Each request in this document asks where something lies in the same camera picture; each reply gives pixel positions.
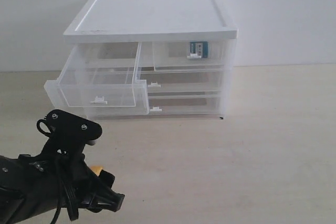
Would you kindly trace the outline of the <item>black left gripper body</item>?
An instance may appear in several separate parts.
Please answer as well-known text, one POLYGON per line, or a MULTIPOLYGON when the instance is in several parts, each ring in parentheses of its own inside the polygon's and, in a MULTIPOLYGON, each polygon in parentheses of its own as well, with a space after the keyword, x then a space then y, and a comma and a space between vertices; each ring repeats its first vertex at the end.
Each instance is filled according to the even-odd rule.
POLYGON ((66 208, 91 208, 91 202, 100 188, 96 176, 84 162, 84 155, 76 158, 61 154, 55 161, 55 169, 62 203, 66 208))

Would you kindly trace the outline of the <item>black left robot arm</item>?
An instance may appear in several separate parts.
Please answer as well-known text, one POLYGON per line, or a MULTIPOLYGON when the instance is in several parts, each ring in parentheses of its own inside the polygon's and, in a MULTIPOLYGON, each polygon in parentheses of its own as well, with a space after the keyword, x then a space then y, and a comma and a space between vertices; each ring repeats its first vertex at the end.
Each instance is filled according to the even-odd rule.
POLYGON ((113 191, 115 176, 104 169, 95 173, 79 153, 41 153, 37 156, 1 156, 1 223, 19 223, 62 209, 70 221, 79 210, 117 212, 125 195, 113 191))

